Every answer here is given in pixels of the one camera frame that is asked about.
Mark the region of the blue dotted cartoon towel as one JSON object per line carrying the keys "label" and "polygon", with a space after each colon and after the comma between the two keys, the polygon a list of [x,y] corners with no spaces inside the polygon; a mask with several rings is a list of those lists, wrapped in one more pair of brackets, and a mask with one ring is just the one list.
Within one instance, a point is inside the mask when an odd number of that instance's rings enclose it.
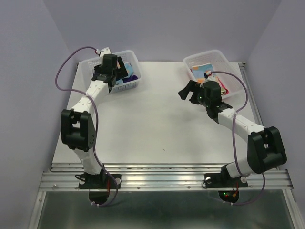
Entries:
{"label": "blue dotted cartoon towel", "polygon": [[122,79],[117,80],[116,81],[117,85],[127,83],[127,82],[132,80],[132,76],[133,76],[133,73],[134,73],[132,65],[129,62],[125,62],[124,67],[125,67],[128,75],[126,77],[122,78]]}

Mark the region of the orange dotted cartoon towel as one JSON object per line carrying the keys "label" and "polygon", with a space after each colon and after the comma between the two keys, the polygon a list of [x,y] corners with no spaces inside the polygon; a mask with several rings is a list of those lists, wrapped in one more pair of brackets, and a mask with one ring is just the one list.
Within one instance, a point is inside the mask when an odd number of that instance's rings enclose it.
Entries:
{"label": "orange dotted cartoon towel", "polygon": [[214,71],[214,67],[210,63],[192,66],[190,68],[190,70],[191,70],[195,80],[199,83],[204,83],[206,81],[206,79],[212,80],[212,81],[215,81],[218,83],[219,78],[215,74],[212,74],[208,77],[205,77],[205,75],[204,75],[205,73]]}

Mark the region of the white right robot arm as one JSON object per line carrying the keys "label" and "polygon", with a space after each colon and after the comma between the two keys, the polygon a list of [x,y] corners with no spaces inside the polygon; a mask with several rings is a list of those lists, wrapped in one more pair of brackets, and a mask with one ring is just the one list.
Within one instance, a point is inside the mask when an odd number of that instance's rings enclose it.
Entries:
{"label": "white right robot arm", "polygon": [[287,162],[279,130],[258,125],[238,114],[232,106],[222,101],[218,83],[207,81],[203,85],[193,80],[178,92],[182,100],[192,93],[190,102],[205,107],[207,115],[216,123],[230,129],[247,144],[243,158],[223,166],[219,175],[222,185],[230,186],[237,177],[261,174]]}

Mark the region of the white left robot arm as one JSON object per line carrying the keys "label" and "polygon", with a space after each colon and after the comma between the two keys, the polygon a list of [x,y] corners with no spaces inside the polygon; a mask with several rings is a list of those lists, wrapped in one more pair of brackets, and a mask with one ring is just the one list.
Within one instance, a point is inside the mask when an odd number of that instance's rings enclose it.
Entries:
{"label": "white left robot arm", "polygon": [[81,161],[84,172],[90,176],[90,183],[101,188],[106,183],[106,176],[101,173],[102,164],[96,158],[95,144],[98,130],[97,106],[107,96],[116,82],[128,76],[120,56],[105,54],[102,63],[94,67],[93,77],[83,97],[71,109],[61,113],[61,140]]}

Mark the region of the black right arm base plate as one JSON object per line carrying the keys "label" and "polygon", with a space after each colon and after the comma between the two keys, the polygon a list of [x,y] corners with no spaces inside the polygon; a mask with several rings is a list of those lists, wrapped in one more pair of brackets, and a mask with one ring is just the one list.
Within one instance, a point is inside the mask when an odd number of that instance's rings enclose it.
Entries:
{"label": "black right arm base plate", "polygon": [[243,183],[240,177],[237,178],[224,178],[220,173],[206,173],[202,184],[203,188],[241,188],[248,187],[248,183]]}

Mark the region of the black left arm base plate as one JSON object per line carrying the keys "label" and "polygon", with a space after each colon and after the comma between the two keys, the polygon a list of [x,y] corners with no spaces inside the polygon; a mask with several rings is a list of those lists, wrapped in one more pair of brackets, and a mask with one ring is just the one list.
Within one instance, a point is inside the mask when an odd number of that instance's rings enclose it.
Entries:
{"label": "black left arm base plate", "polygon": [[79,189],[112,189],[116,188],[116,184],[109,175],[101,172],[99,175],[91,175],[88,173],[83,173],[80,175],[75,175],[78,179]]}

